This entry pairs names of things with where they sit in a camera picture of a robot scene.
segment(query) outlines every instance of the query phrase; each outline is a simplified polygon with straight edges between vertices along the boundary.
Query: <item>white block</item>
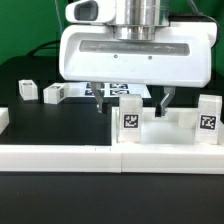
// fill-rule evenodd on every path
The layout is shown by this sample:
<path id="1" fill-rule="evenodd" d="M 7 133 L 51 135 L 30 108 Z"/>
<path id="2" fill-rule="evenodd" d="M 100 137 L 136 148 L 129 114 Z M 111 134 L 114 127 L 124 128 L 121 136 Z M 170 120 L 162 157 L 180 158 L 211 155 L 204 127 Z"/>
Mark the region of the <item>white block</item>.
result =
<path id="1" fill-rule="evenodd" d="M 32 80 L 20 80 L 19 93 L 22 96 L 23 100 L 38 99 L 37 86 Z"/>
<path id="2" fill-rule="evenodd" d="M 195 134 L 196 143 L 217 145 L 221 110 L 221 96 L 200 95 Z"/>
<path id="3" fill-rule="evenodd" d="M 0 108 L 0 134 L 9 124 L 8 108 Z"/>
<path id="4" fill-rule="evenodd" d="M 222 122 L 219 123 L 218 145 L 224 146 L 224 125 Z"/>
<path id="5" fill-rule="evenodd" d="M 67 83 L 54 83 L 44 89 L 44 103 L 58 104 L 67 97 L 69 86 Z"/>
<path id="6" fill-rule="evenodd" d="M 140 95 L 120 95 L 119 142 L 141 141 L 143 101 Z"/>
<path id="7" fill-rule="evenodd" d="M 179 113 L 178 126 L 181 128 L 194 129 L 196 127 L 198 114 L 195 112 Z"/>

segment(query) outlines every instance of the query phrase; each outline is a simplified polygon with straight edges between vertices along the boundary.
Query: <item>white tray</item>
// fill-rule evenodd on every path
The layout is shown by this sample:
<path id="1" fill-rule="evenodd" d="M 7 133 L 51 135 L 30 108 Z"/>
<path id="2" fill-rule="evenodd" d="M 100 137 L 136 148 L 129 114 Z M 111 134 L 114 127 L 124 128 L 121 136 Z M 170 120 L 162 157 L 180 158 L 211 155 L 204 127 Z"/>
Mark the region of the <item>white tray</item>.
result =
<path id="1" fill-rule="evenodd" d="M 164 119 L 144 109 L 141 144 L 117 142 L 118 108 L 112 110 L 112 146 L 1 145 L 0 171 L 156 172 L 224 174 L 224 126 L 219 144 L 194 144 L 194 130 L 177 126 L 179 112 Z"/>

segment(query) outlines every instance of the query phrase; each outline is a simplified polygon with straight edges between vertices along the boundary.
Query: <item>white cube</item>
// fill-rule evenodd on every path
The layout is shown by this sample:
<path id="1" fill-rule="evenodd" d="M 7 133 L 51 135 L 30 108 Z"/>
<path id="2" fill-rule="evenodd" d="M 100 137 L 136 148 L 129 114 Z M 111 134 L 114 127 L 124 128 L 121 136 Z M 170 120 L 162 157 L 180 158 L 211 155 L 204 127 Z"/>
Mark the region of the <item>white cube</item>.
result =
<path id="1" fill-rule="evenodd" d="M 0 108 L 0 134 L 9 124 L 8 108 Z"/>
<path id="2" fill-rule="evenodd" d="M 69 86 L 67 83 L 54 83 L 44 89 L 44 103 L 58 104 L 67 97 Z"/>
<path id="3" fill-rule="evenodd" d="M 195 134 L 196 143 L 216 145 L 218 142 L 222 97 L 200 95 L 198 110 L 198 123 Z"/>
<path id="4" fill-rule="evenodd" d="M 38 90 L 33 80 L 20 80 L 19 93 L 23 100 L 37 100 Z"/>
<path id="5" fill-rule="evenodd" d="M 140 95 L 120 95 L 119 142 L 140 143 L 143 101 Z"/>

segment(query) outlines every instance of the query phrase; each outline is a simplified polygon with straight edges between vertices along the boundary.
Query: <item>green background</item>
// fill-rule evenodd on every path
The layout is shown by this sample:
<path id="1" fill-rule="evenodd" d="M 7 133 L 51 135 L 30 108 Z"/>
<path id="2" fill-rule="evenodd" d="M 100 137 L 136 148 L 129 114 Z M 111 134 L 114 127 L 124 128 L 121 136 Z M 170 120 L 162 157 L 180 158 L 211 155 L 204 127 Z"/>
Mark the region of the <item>green background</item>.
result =
<path id="1" fill-rule="evenodd" d="M 58 0 L 63 23 L 65 0 Z M 172 12 L 191 12 L 186 0 L 170 0 Z M 214 17 L 224 30 L 224 1 L 195 0 L 199 10 Z M 224 75 L 224 32 L 212 50 L 213 69 Z M 0 64 L 14 56 L 26 55 L 38 45 L 60 38 L 54 0 L 0 1 Z M 41 52 L 56 55 L 55 50 Z"/>

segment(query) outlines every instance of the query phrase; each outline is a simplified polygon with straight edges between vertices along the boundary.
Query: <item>black square label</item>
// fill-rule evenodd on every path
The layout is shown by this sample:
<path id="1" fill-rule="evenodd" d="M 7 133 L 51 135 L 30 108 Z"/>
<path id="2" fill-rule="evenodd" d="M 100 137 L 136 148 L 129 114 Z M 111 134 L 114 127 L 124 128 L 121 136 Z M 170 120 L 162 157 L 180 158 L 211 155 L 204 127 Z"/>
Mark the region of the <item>black square label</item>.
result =
<path id="1" fill-rule="evenodd" d="M 110 90 L 111 96 L 119 96 L 122 94 L 129 94 L 129 91 L 128 90 Z"/>
<path id="2" fill-rule="evenodd" d="M 92 90 L 91 89 L 87 89 L 85 91 L 85 96 L 94 96 Z"/>
<path id="3" fill-rule="evenodd" d="M 124 128 L 138 128 L 139 115 L 125 114 L 124 115 Z"/>
<path id="4" fill-rule="evenodd" d="M 104 83 L 101 83 L 101 89 L 104 89 L 104 88 L 105 88 L 105 84 Z M 90 82 L 88 82 L 86 84 L 86 89 L 91 89 L 91 83 Z"/>
<path id="5" fill-rule="evenodd" d="M 127 84 L 110 84 L 111 89 L 128 89 Z"/>
<path id="6" fill-rule="evenodd" d="M 62 99 L 65 96 L 65 91 L 64 89 L 60 90 L 60 99 Z"/>
<path id="7" fill-rule="evenodd" d="M 201 115 L 200 129 L 215 130 L 216 116 Z"/>
<path id="8" fill-rule="evenodd" d="M 51 86 L 51 89 L 60 89 L 61 86 Z"/>
<path id="9" fill-rule="evenodd" d="M 32 86 L 33 84 L 31 82 L 25 82 L 23 83 L 24 86 Z"/>

